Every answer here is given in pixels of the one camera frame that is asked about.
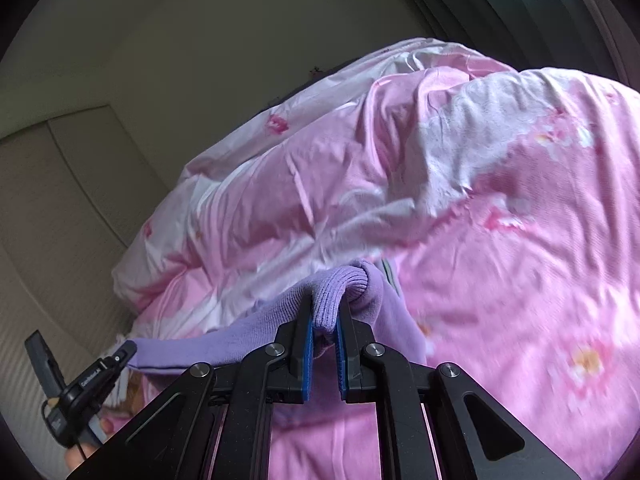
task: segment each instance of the black metal bracket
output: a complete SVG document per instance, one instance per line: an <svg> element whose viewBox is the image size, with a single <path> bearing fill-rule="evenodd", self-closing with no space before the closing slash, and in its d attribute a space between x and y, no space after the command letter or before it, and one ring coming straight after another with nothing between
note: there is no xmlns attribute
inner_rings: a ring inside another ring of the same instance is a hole
<svg viewBox="0 0 640 480"><path fill-rule="evenodd" d="M311 305L241 363L192 365L70 480L266 480L273 403L308 399ZM346 301L335 341L343 400L376 404L383 480L579 480L459 366L409 362Z"/></svg>

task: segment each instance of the white wall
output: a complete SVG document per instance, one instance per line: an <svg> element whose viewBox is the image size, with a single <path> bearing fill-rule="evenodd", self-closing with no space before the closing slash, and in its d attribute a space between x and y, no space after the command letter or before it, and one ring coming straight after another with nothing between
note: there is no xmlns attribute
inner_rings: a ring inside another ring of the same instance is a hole
<svg viewBox="0 0 640 480"><path fill-rule="evenodd" d="M42 0L0 63L0 136L110 103L172 186L314 66L425 34L406 0Z"/></svg>

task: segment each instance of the hand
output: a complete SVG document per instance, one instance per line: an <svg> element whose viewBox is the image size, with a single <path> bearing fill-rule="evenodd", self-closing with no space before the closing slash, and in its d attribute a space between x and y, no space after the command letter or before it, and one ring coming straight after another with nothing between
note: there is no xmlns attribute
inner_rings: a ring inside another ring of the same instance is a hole
<svg viewBox="0 0 640 480"><path fill-rule="evenodd" d="M100 419L100 427L104 433L107 434L107 439L113 435L113 424L110 420L107 420L106 418ZM91 444L81 444L81 447L87 458L89 458L97 449L96 447L91 446ZM65 451L65 462L69 471L73 471L82 462L84 462L84 458L82 457L78 446L73 446L71 449L67 449Z"/></svg>

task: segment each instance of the pink floral comforter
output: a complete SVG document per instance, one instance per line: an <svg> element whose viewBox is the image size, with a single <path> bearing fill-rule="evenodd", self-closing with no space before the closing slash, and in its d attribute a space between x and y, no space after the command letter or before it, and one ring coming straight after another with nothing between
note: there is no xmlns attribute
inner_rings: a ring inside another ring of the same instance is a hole
<svg viewBox="0 0 640 480"><path fill-rule="evenodd" d="M602 479L640 427L639 124L619 83L405 41L192 160L116 291L136 336L187 337L315 270L393 258L424 362L459 363ZM279 429L271 477L373 478L372 428Z"/></svg>

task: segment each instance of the closet door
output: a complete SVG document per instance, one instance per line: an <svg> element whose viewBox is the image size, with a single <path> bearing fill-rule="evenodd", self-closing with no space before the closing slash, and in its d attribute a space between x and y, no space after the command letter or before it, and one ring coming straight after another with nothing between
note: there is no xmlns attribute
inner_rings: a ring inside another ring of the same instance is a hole
<svg viewBox="0 0 640 480"><path fill-rule="evenodd" d="M68 471L24 339L40 330L70 380L129 331L111 269L166 192L109 107L0 141L0 411L47 478Z"/></svg>

